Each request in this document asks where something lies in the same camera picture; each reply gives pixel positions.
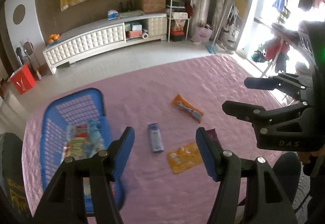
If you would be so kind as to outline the yellow orange snack pouch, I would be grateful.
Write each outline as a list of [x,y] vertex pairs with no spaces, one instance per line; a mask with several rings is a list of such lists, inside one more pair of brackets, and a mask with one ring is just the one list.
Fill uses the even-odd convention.
[[167,160],[174,174],[180,174],[203,162],[196,142],[191,142],[167,153]]

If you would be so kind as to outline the white tufted tv cabinet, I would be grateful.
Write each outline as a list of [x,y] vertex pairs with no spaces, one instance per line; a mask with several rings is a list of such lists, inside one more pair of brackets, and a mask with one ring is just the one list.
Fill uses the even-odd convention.
[[[142,33],[149,37],[142,39]],[[99,55],[115,49],[167,37],[165,13],[144,14],[122,19],[103,19],[65,32],[43,50],[43,56],[52,74],[63,64]]]

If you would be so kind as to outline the purple blue snack bar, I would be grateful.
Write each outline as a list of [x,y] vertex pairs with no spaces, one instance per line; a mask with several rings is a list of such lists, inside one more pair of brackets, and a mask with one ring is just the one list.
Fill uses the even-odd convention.
[[153,153],[160,153],[164,151],[163,140],[158,123],[148,125],[148,135],[150,145]]

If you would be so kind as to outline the pile of oranges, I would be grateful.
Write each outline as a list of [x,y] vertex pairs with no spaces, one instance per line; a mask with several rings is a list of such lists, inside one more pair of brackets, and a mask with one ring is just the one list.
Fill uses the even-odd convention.
[[47,40],[48,44],[51,44],[55,41],[57,41],[60,38],[60,34],[51,34]]

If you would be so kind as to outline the light blue snack bag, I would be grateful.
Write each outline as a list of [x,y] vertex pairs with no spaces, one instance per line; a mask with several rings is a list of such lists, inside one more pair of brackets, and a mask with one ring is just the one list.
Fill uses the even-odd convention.
[[84,143],[85,157],[91,158],[101,150],[105,150],[104,139],[101,136],[96,119],[87,121],[87,138]]

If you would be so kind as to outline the blue tissue box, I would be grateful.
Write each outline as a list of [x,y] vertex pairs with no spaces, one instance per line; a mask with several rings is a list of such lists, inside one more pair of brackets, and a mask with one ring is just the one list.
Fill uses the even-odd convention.
[[119,12],[117,10],[109,10],[107,12],[107,19],[114,20],[119,18]]

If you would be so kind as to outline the red cardboard box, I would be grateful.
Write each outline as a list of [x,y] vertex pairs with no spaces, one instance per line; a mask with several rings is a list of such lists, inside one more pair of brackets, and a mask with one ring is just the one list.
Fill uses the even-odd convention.
[[20,95],[31,90],[36,84],[36,81],[31,71],[29,70],[28,64],[24,64],[19,69],[17,69],[10,76],[10,80]]

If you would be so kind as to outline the red white snack bag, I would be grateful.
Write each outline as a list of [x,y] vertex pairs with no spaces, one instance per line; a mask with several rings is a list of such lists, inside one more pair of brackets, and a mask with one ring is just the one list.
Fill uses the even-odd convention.
[[73,157],[75,160],[86,159],[84,143],[87,138],[87,124],[68,125],[66,143],[63,148],[62,159]]

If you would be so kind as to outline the black yellow printed bag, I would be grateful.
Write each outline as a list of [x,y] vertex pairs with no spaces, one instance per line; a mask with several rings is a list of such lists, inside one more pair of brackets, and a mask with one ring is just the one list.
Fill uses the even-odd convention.
[[22,146],[15,134],[1,134],[1,209],[14,223],[32,221],[23,181]]

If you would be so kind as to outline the paper towel roll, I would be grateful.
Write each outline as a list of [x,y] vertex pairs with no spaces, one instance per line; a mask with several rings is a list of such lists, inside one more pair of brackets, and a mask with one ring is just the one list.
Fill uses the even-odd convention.
[[147,39],[149,37],[147,32],[142,33],[142,39]]

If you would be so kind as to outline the clothes drying rack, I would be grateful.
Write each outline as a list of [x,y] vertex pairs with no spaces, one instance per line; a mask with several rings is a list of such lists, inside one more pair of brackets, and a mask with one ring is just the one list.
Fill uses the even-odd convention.
[[[269,27],[296,31],[304,20],[324,21],[324,0],[264,0],[261,15],[255,18]],[[264,35],[263,41],[251,59],[256,63],[268,63],[270,67],[265,74],[310,75],[307,60],[274,31]]]

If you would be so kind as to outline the pink quilted mat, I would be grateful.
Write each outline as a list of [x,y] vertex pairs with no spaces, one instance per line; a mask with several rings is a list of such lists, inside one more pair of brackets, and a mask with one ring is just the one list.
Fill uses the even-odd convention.
[[[206,223],[219,185],[202,164],[174,174],[166,153],[195,140],[200,124],[172,104],[177,95],[200,109],[201,125],[215,129],[224,148],[239,157],[263,156],[270,164],[278,152],[257,148],[249,123],[226,115],[227,100],[279,107],[268,91],[244,86],[248,73],[231,57],[210,55],[136,70],[91,84],[104,95],[106,117],[117,139],[125,127],[135,130],[135,142],[123,173],[128,194],[121,210],[125,223]],[[158,123],[165,152],[152,153],[147,126]]]

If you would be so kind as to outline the maroon snack packet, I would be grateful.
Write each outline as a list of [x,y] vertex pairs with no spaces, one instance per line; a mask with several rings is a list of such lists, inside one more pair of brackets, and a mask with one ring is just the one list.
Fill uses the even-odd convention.
[[215,129],[207,130],[207,135],[209,136],[211,141],[215,141],[215,142],[219,143],[219,139],[218,139],[218,136],[217,136],[217,133],[216,133]]

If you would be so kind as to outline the blue plastic basket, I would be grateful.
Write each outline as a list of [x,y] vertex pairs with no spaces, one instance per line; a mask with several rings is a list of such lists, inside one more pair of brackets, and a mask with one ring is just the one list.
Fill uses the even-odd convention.
[[100,90],[84,89],[50,103],[43,115],[40,139],[43,189],[66,157],[91,158],[111,143],[111,128]]

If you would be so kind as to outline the pink shopping bag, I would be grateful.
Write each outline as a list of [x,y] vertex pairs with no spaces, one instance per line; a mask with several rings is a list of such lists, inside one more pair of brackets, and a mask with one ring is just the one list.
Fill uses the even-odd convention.
[[207,43],[212,36],[212,29],[208,24],[199,25],[194,28],[192,41],[196,43]]

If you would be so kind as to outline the white metal shelf rack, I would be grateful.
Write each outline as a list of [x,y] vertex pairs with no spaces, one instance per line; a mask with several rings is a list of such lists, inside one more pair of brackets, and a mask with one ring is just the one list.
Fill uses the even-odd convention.
[[193,2],[194,0],[165,0],[168,42],[188,39]]

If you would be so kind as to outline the orange long snack packet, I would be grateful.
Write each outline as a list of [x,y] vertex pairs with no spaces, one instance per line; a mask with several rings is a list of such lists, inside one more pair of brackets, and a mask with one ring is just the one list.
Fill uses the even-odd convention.
[[204,113],[198,108],[188,103],[181,95],[177,95],[172,101],[172,104],[186,110],[193,118],[201,123]]

